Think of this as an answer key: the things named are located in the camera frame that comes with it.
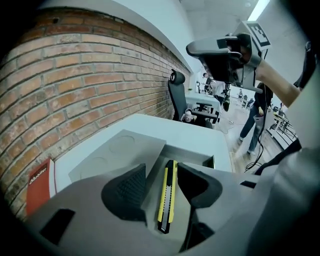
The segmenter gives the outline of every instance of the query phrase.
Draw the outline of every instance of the circular indentation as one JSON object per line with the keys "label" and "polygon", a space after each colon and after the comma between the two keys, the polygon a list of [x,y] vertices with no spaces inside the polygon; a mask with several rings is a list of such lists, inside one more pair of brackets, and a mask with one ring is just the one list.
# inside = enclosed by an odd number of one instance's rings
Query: circular indentation
{"label": "circular indentation", "polygon": [[97,176],[106,173],[106,166],[108,161],[103,157],[92,158],[84,164],[80,172],[80,178],[86,179],[89,177]]}
{"label": "circular indentation", "polygon": [[109,150],[115,154],[128,153],[134,150],[135,138],[132,136],[121,136],[110,142]]}

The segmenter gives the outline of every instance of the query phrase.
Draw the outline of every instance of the chair armrest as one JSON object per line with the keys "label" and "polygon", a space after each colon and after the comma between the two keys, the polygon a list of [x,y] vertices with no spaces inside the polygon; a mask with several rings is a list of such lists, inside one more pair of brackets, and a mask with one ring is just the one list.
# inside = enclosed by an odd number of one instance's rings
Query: chair armrest
{"label": "chair armrest", "polygon": [[197,105],[200,105],[200,106],[212,106],[212,104],[210,104],[210,103],[200,103],[200,102],[197,102],[196,104],[197,104]]}
{"label": "chair armrest", "polygon": [[206,113],[206,112],[200,112],[200,111],[191,111],[192,115],[195,115],[197,117],[202,117],[202,118],[210,118],[214,119],[217,118],[218,116],[216,114],[211,114],[211,113]]}

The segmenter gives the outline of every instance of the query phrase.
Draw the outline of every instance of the yellow utility knife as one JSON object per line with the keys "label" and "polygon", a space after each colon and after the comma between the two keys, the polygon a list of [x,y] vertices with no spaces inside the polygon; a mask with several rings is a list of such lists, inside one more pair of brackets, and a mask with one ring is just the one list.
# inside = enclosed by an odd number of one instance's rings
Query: yellow utility knife
{"label": "yellow utility knife", "polygon": [[174,220],[175,192],[178,162],[169,160],[165,166],[162,194],[158,213],[158,230],[169,233],[170,223]]}

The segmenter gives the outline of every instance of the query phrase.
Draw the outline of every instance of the jeans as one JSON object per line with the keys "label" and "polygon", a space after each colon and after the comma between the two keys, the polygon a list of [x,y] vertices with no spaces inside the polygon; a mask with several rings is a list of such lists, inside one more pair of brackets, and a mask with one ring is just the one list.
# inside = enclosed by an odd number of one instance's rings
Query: jeans
{"label": "jeans", "polygon": [[[256,115],[259,116],[259,110],[255,105],[253,105],[250,110],[249,118],[246,121],[246,123],[240,133],[241,138],[245,138],[248,135],[248,133],[250,132],[252,126],[254,126],[254,124],[255,124],[254,116],[256,116]],[[249,146],[249,151],[252,151],[252,152],[255,151],[255,148],[258,143],[259,133],[260,133],[260,129],[258,129],[257,126],[254,127],[253,136],[252,136],[250,146]]]}

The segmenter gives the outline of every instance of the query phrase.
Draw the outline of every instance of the white ceiling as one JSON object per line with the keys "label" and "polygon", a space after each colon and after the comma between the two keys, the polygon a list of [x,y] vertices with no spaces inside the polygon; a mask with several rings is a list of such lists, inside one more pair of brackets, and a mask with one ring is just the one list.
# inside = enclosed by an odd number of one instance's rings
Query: white ceiling
{"label": "white ceiling", "polygon": [[[194,37],[223,37],[233,33],[250,16],[258,0],[180,0]],[[272,44],[268,61],[291,83],[300,76],[304,61],[304,37],[299,25],[277,0],[270,0],[257,20]]]}

